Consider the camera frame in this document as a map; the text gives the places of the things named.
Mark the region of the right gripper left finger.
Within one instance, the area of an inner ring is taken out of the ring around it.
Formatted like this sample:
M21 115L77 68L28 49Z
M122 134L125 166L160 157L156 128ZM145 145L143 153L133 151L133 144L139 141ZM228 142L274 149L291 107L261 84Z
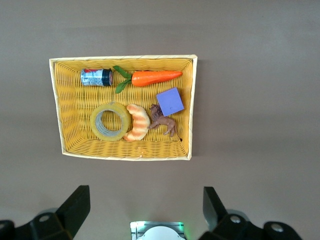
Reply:
M0 221L2 240L72 240L91 210L90 187L80 185L55 211L44 211L19 227Z

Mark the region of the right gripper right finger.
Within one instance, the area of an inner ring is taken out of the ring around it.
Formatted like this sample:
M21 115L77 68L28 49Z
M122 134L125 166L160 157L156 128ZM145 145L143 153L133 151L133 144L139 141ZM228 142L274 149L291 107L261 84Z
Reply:
M223 205L216 190L203 188L204 219L208 225L201 240L300 240L301 236L288 224L267 221L263 227L254 225L243 212Z

